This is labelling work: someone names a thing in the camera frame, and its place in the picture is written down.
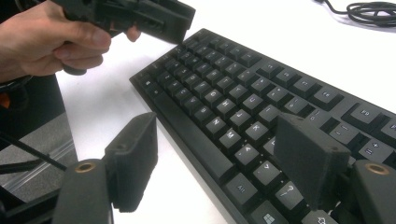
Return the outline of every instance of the white surface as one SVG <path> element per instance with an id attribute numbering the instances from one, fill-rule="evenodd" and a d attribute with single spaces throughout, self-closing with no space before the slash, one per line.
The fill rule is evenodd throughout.
<path id="1" fill-rule="evenodd" d="M 361 28 L 313 0 L 184 0 L 196 15 L 187 36 L 201 28 L 396 112 L 393 30 Z M 344 10 L 354 1 L 332 0 Z M 82 77 L 57 74 L 78 158 L 102 158 L 104 148 L 133 117 L 148 111 L 129 82 L 174 47 L 148 35 L 130 43 L 113 38 L 104 63 Z M 227 223 L 210 191 L 159 128 L 160 159 L 136 212 L 115 212 L 121 223 Z"/>

